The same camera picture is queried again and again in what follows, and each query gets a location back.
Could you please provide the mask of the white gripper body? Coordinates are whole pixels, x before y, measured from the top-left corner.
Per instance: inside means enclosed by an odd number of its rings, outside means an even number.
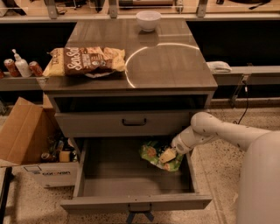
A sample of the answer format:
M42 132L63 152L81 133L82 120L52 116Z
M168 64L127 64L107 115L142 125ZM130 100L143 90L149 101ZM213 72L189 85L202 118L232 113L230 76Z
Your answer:
M178 154L186 154L198 143L199 135L192 128L186 128L171 141L171 147Z

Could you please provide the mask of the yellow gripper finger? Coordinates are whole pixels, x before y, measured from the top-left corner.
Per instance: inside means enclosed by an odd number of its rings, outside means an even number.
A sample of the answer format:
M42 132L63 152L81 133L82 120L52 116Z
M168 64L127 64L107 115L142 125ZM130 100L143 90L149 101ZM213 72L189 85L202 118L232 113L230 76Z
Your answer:
M173 148L167 148L159 157L161 163L167 163L177 156L177 152Z

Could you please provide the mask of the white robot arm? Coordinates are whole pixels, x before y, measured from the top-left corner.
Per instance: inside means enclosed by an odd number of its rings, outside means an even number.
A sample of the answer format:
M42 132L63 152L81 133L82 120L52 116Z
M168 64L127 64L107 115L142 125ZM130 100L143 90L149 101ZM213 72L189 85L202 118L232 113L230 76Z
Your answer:
M280 131L223 122L207 112L192 116L160 156L167 163L196 145L215 138L245 151L237 201L236 224L280 224Z

